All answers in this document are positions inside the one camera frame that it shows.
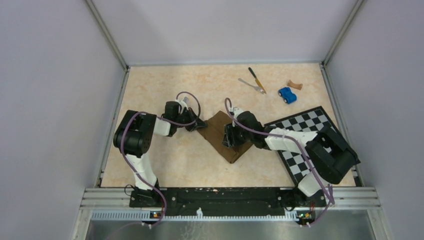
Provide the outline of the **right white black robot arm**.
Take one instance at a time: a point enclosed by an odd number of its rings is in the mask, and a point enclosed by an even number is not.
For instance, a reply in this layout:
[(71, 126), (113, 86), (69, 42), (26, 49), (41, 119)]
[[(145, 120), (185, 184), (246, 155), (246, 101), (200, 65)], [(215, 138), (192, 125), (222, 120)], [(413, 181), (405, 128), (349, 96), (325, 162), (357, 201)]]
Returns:
[(293, 192), (299, 206), (307, 206), (321, 190), (334, 203), (332, 184), (339, 184), (347, 172), (360, 163), (358, 154), (329, 126), (319, 131), (295, 131), (263, 126), (250, 111), (238, 107), (226, 109), (232, 122), (224, 127), (223, 145), (227, 148), (251, 143), (258, 149), (297, 153), (310, 172)]

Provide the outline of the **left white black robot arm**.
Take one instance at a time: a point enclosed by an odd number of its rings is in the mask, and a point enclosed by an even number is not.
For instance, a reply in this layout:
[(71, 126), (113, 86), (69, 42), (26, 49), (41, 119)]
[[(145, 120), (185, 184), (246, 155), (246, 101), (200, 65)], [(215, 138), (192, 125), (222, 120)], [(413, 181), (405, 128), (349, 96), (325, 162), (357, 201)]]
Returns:
[(208, 125), (188, 106), (188, 98), (167, 101), (161, 116), (128, 110), (113, 136), (113, 145), (119, 149), (130, 167), (135, 185), (130, 194), (130, 207), (165, 206), (154, 174), (148, 150), (154, 135), (172, 137), (179, 128), (188, 132), (204, 129)]

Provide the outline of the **brown cloth napkin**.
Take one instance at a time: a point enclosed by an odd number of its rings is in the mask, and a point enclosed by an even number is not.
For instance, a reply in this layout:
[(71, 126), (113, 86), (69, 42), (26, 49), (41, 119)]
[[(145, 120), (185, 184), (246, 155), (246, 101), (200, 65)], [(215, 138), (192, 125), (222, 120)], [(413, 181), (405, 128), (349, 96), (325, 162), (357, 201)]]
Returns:
[(251, 142), (232, 148), (223, 145), (225, 125), (232, 123), (231, 118), (223, 111), (218, 111), (204, 122), (207, 127), (199, 128), (197, 131), (229, 164), (235, 163), (253, 145)]

